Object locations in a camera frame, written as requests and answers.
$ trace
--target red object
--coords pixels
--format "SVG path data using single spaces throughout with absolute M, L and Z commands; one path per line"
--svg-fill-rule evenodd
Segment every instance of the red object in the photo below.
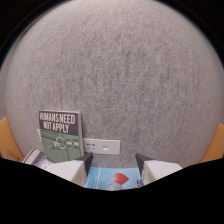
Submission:
M 122 185 L 124 183 L 126 183 L 129 180 L 128 177 L 126 177 L 124 174 L 122 173 L 115 173 L 114 174 L 114 181 L 117 182 L 118 184 Z

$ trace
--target book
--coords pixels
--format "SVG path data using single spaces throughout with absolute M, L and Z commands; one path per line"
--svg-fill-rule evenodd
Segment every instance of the book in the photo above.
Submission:
M 90 167 L 84 188 L 106 191 L 143 187 L 138 168 Z
M 46 169 L 50 164 L 52 164 L 47 160 L 45 154 L 36 148 L 33 148 L 27 154 L 22 163 L 33 165 L 41 169 Z
M 59 163 L 84 155 L 80 111 L 39 111 L 39 124 L 47 160 Z

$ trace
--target power outlet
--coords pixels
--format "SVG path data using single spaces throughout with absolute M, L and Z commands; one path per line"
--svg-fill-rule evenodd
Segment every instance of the power outlet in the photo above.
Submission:
M 85 152 L 96 154 L 120 154 L 120 140 L 101 140 L 83 138 Z

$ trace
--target white electrical outlet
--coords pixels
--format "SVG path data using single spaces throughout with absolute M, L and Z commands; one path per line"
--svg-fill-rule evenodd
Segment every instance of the white electrical outlet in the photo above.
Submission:
M 120 140 L 83 138 L 85 152 L 96 154 L 120 154 Z

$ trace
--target gray textured wall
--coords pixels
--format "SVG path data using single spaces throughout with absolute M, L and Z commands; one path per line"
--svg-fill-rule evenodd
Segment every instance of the gray textured wall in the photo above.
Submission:
M 198 163 L 222 116 L 223 69 L 203 34 L 150 0 L 77 0 L 46 14 L 17 47 L 6 113 L 24 156 L 43 150 L 39 110 L 81 110 L 83 136 L 121 140 L 92 165 L 136 167 L 135 153 Z
M 13 57 L 13 54 L 15 52 L 15 49 L 21 40 L 22 35 L 17 38 L 17 40 L 14 42 L 14 44 L 11 46 L 8 54 L 6 55 L 4 62 L 1 67 L 0 71 L 0 120 L 6 116 L 6 110 L 5 110 L 5 82 L 6 77 L 8 73 L 8 69 L 10 67 L 10 61 Z

